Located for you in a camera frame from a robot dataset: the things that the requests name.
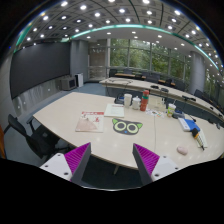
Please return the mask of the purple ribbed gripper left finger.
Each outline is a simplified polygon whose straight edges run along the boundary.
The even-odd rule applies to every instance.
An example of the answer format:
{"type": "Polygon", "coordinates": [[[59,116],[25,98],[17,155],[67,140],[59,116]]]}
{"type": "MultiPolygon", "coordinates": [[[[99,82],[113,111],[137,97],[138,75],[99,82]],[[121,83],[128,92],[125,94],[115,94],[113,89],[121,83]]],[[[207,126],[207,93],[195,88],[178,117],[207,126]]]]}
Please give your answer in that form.
{"type": "Polygon", "coordinates": [[[41,169],[80,185],[90,155],[91,144],[86,143],[66,154],[55,154],[41,166],[41,169]]]}

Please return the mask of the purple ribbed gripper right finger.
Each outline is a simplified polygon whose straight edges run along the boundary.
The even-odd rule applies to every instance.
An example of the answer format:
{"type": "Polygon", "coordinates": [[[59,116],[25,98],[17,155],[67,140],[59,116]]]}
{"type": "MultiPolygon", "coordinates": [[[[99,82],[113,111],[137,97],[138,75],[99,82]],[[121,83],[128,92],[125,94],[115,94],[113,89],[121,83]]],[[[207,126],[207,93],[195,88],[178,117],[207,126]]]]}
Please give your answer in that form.
{"type": "Polygon", "coordinates": [[[135,158],[143,185],[147,185],[179,170],[179,167],[167,156],[159,156],[149,149],[133,144],[135,158]]]}

